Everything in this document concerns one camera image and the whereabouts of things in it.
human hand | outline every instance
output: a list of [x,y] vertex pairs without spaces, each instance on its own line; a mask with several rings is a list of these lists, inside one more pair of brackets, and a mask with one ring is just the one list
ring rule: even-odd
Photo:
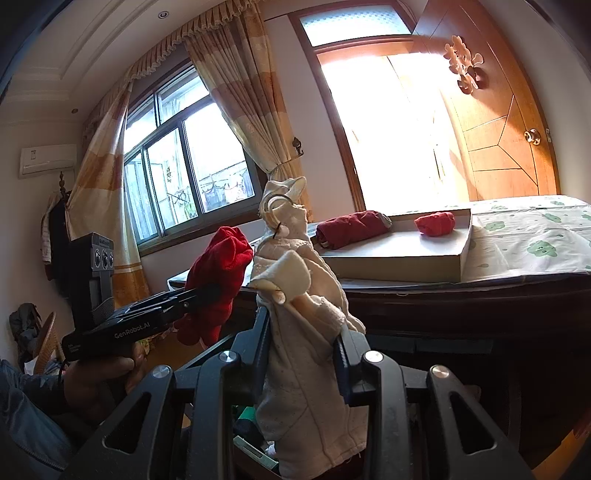
[[125,374],[129,394],[146,373],[144,348],[135,343],[133,358],[109,356],[78,361],[64,372],[64,396],[69,407],[93,422],[101,422],[111,413],[100,397],[100,385]]

transom window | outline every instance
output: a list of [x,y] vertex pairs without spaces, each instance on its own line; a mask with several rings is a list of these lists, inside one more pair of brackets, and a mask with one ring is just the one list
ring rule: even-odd
[[410,34],[391,5],[341,8],[306,15],[300,21],[313,47],[352,38]]
[[192,66],[128,115],[124,150],[126,201],[143,248],[253,211],[260,201],[254,162]]

door panel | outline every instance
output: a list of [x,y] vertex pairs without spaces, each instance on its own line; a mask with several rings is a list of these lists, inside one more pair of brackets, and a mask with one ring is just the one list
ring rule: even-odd
[[523,133],[525,132],[525,122],[517,101],[513,98],[509,115],[499,146],[507,152],[507,154],[517,162],[517,164],[525,170],[532,181],[537,183],[535,174],[534,154],[532,153],[529,143],[525,141]]
[[498,145],[470,152],[470,159],[472,160],[474,171],[519,168],[515,160],[507,155]]
[[472,151],[498,145],[505,128],[506,120],[507,117],[502,116],[486,124],[466,130],[464,137],[466,138],[468,150]]
[[474,172],[479,200],[538,195],[537,185],[520,168]]
[[485,59],[480,68],[486,75],[486,88],[465,95],[457,86],[458,76],[446,72],[447,91],[452,95],[460,123],[464,131],[504,116],[509,112],[513,92],[495,55],[480,35],[476,26],[469,21],[466,13],[458,5],[451,5],[443,20],[430,37],[428,44],[432,53],[445,53],[445,44],[452,43],[452,36],[459,35],[474,56],[480,53]]
[[[458,87],[459,76],[434,72],[450,116],[457,118],[474,171],[473,200],[504,196],[555,194],[558,175],[552,145],[525,73],[492,19],[476,0],[429,0],[414,32],[433,55],[442,56],[452,36],[462,38],[472,56],[480,53],[479,88],[471,95]],[[530,146],[524,132],[542,132],[540,145]]]

folded red towel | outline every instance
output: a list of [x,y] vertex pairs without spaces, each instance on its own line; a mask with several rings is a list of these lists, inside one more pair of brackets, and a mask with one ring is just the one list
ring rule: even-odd
[[456,226],[456,218],[452,212],[437,212],[417,218],[414,224],[425,235],[442,236],[452,232]]
[[222,292],[216,303],[175,322],[181,343],[194,345],[200,338],[207,346],[217,342],[222,325],[232,313],[232,300],[238,295],[252,256],[252,248],[239,228],[223,226],[217,230],[205,252],[191,267],[185,289],[216,283]]
[[374,210],[343,215],[316,227],[316,239],[325,248],[336,250],[389,231],[392,222]]

beige curtain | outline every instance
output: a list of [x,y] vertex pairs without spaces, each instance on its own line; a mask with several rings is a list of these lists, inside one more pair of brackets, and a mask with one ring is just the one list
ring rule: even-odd
[[97,232],[114,241],[116,307],[150,295],[124,199],[123,138],[131,87],[128,82],[100,121],[66,207],[70,239]]
[[185,38],[207,30],[214,30],[220,25],[232,21],[242,15],[242,12],[260,0],[225,0],[221,4],[206,10],[178,27],[160,40],[156,45],[143,54],[131,65],[123,76],[111,87],[101,101],[86,118],[82,130],[82,151],[86,151],[90,140],[106,111],[115,97],[127,88],[130,80],[137,80],[154,73],[162,62],[181,44]]
[[[185,39],[195,68],[244,149],[271,180],[302,176],[258,4]],[[304,190],[300,202],[310,215]]]

